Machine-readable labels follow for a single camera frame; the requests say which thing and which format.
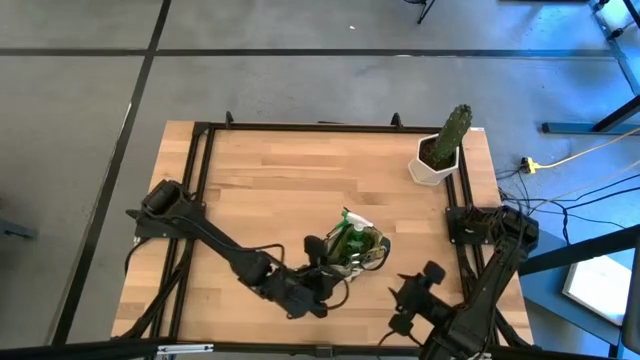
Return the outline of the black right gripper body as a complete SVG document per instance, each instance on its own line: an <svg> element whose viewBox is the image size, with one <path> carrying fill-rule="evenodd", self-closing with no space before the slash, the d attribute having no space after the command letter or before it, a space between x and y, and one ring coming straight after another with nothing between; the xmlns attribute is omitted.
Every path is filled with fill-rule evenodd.
<svg viewBox="0 0 640 360"><path fill-rule="evenodd" d="M396 290L402 299L403 310L389 320L389 327L401 336L409 336L416 315L426 319L434 327L446 322L446 303L431 293L433 285L439 285L445 277L445 270L433 261L428 261L421 274L420 288Z"/></svg>

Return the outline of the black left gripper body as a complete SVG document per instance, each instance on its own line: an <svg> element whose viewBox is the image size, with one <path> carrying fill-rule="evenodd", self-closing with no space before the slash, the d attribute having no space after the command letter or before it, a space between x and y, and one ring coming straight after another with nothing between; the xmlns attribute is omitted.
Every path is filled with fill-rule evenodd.
<svg viewBox="0 0 640 360"><path fill-rule="evenodd" d="M345 276L328 264L327 244L324 239L307 235L303 240L308 263L297 269L287 268L282 275L279 305L290 319L312 314L324 318L339 305L326 303L334 288L345 281Z"/></svg>

